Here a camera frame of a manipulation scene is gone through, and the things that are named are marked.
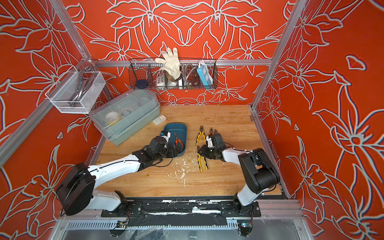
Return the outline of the yellow black long pliers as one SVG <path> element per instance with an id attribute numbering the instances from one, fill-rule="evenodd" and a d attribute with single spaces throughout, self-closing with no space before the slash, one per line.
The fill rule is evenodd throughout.
<path id="1" fill-rule="evenodd" d="M 199 165 L 200 172 L 203 172 L 203 169 L 206 169 L 206 170 L 209 169 L 206 158 L 200 154 L 198 154 L 198 165 Z"/>

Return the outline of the orange black pliers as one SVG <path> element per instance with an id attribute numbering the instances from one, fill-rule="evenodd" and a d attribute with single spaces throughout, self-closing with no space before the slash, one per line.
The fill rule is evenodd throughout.
<path id="1" fill-rule="evenodd" d="M 214 129 L 214 128 L 210 128 L 210 132 L 209 132 L 209 135 L 208 135 L 208 137 L 212 137 L 213 135 L 216 135 L 216 134 L 218 134 L 218 131 L 217 131 L 217 129 Z"/>
<path id="2" fill-rule="evenodd" d="M 178 135 L 176 134 L 176 132 L 174 132 L 174 137 L 175 137 L 175 144 L 176 146 L 180 146 L 181 149 L 184 149 L 184 144 L 182 143 L 182 141 L 179 139 Z"/>

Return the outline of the yellow black combination pliers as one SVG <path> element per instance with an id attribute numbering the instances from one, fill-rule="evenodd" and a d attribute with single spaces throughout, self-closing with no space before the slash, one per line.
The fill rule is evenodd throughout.
<path id="1" fill-rule="evenodd" d="M 204 131 L 204 126 L 200 126 L 200 130 L 199 130 L 199 133 L 197 135 L 196 146 L 199 146 L 199 142 L 200 142 L 201 137 L 203 138 L 204 145 L 206 145 L 207 140 L 206 140 L 206 135 L 205 135 L 205 131 Z"/>

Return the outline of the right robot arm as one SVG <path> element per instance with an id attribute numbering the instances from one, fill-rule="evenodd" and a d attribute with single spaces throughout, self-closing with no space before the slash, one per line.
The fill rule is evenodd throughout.
<path id="1" fill-rule="evenodd" d="M 206 144 L 198 147 L 198 154 L 205 159 L 239 165 L 245 186 L 235 195 L 243 207 L 251 205 L 261 194 L 274 190 L 281 182 L 280 175 L 262 148 L 252 151 L 239 150 L 224 142 L 221 134 L 210 134 Z"/>

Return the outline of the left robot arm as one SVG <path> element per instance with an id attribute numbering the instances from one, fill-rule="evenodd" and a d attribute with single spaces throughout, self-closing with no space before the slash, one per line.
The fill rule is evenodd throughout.
<path id="1" fill-rule="evenodd" d="M 149 145 L 121 159 L 100 165 L 73 166 L 55 190 L 62 212 L 73 216 L 88 209 L 115 211 L 126 200 L 124 195 L 119 191 L 98 191 L 97 187 L 123 175 L 158 167 L 163 159 L 173 159 L 183 150 L 184 144 L 172 145 L 168 139 L 157 136 Z"/>

